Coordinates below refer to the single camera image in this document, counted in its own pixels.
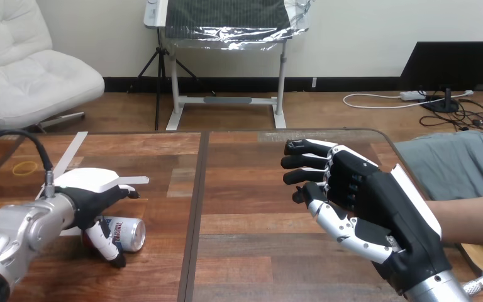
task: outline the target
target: soda can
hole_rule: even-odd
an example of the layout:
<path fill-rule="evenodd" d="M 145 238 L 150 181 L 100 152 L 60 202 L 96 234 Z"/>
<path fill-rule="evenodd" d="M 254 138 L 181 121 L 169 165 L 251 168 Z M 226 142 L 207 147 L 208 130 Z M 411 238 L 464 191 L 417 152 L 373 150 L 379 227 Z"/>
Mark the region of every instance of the soda can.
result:
<path fill-rule="evenodd" d="M 115 244 L 125 252 L 137 252 L 145 243 L 145 223 L 139 218 L 103 216 Z"/>

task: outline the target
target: white wall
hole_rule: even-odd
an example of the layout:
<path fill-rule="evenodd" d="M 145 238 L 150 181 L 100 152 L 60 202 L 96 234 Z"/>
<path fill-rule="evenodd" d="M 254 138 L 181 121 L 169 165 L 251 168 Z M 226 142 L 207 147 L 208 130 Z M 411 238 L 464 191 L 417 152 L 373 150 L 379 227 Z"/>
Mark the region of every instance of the white wall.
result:
<path fill-rule="evenodd" d="M 156 47 L 143 25 L 145 0 L 38 0 L 54 49 L 103 76 L 136 76 Z M 289 77 L 399 76 L 417 41 L 483 40 L 483 0 L 317 0 L 310 30 L 288 43 Z M 202 77 L 276 77 L 269 52 L 183 49 Z M 146 75 L 156 74 L 153 64 Z"/>

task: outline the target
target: rubber band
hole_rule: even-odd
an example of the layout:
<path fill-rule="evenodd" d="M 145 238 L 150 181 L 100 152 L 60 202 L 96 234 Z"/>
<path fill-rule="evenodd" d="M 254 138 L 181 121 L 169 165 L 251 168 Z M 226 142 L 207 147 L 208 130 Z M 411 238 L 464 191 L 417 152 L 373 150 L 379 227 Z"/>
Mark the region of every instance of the rubber band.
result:
<path fill-rule="evenodd" d="M 17 173 L 16 172 L 17 169 L 19 169 L 20 167 L 23 167 L 24 165 L 28 165 L 28 164 L 34 165 L 34 168 L 31 171 L 28 171 L 28 172 L 25 172 L 25 173 Z M 19 164 L 15 165 L 12 168 L 12 174 L 14 174 L 15 176 L 27 176 L 27 175 L 30 175 L 30 174 L 36 172 L 37 168 L 38 168 L 38 164 L 36 162 L 32 162 L 32 161 L 20 162 Z"/>

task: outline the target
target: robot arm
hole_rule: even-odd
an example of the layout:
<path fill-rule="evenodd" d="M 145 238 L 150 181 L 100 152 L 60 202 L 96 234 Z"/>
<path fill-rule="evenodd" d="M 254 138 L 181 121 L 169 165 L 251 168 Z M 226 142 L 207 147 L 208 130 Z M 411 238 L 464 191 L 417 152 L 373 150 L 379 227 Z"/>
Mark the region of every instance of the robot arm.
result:
<path fill-rule="evenodd" d="M 129 183 L 147 182 L 147 177 L 119 177 L 104 169 L 75 169 L 55 180 L 52 197 L 1 208 L 0 301 L 8 299 L 39 251 L 71 227 L 84 230 L 106 260 L 124 267 L 108 226 L 96 217 L 123 198 L 139 197 Z"/>
<path fill-rule="evenodd" d="M 462 288 L 452 274 L 440 225 L 401 167 L 381 172 L 353 150 L 317 140 L 288 141 L 284 154 L 283 168 L 298 168 L 284 182 L 309 181 L 293 200 L 305 203 L 338 243 L 371 260 L 398 294 L 410 301 L 470 301 L 478 293 L 477 281 Z"/>

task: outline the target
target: tripod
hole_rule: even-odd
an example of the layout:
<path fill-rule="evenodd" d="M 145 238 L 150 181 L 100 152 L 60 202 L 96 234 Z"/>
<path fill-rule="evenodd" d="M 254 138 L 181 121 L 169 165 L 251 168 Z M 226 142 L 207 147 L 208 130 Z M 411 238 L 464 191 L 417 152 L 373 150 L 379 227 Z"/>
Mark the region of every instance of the tripod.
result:
<path fill-rule="evenodd" d="M 153 54 L 149 62 L 147 62 L 147 65 L 145 65 L 145 67 L 142 69 L 142 72 L 140 72 L 138 77 L 134 81 L 132 81 L 129 89 L 127 90 L 127 93 L 132 92 L 132 89 L 134 88 L 134 83 L 136 81 L 139 81 L 142 78 L 145 71 L 149 68 L 149 65 L 151 65 L 151 63 L 155 60 L 155 58 L 158 55 L 157 110 L 155 115 L 155 130 L 158 130 L 158 117 L 160 116 L 160 96 L 162 95 L 162 83 L 165 82 L 164 55 L 169 55 L 169 52 L 167 51 L 167 49 L 165 49 L 162 46 L 162 39 L 160 39 L 160 28 L 157 28 L 157 36 L 158 36 L 158 47 L 156 48 L 155 53 Z M 184 64 L 182 64 L 179 60 L 176 60 L 176 62 L 180 67 L 182 67 L 182 69 L 184 69 L 184 71 L 186 71 L 192 77 L 194 81 L 199 83 L 199 85 L 201 85 L 204 89 L 210 90 L 213 96 L 216 96 L 216 93 L 213 90 L 209 89 L 205 84 L 203 84 L 203 82 L 201 82 L 199 78 L 193 72 L 191 72 L 191 70 L 189 70 L 186 66 L 184 66 Z"/>

